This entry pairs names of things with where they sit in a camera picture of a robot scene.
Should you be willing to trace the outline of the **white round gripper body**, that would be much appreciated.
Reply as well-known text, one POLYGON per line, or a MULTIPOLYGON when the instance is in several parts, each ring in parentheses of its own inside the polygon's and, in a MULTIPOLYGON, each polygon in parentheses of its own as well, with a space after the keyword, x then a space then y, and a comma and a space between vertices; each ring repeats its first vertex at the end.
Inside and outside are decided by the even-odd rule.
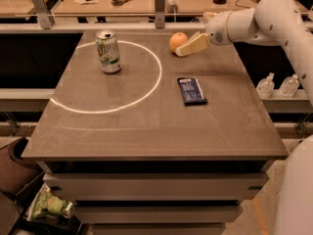
POLYGON ((232 11, 216 13, 216 16, 206 23, 205 31, 212 44, 221 46, 233 43, 228 32, 228 20, 231 14, 232 11))

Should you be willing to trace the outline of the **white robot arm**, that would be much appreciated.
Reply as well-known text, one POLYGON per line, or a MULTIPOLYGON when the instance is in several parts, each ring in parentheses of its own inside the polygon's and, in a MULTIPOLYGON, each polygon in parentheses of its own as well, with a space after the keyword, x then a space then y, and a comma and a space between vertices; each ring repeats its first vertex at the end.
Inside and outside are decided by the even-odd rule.
MULTIPOLYGON (((233 42, 277 44, 286 53, 294 75, 285 78, 281 95, 291 97, 299 87, 313 104, 313 34, 305 26, 294 0, 260 0, 256 7, 227 11, 208 20, 174 52, 182 57, 214 45, 233 42)), ((274 235, 313 235, 313 136, 291 153, 285 168, 274 235)))

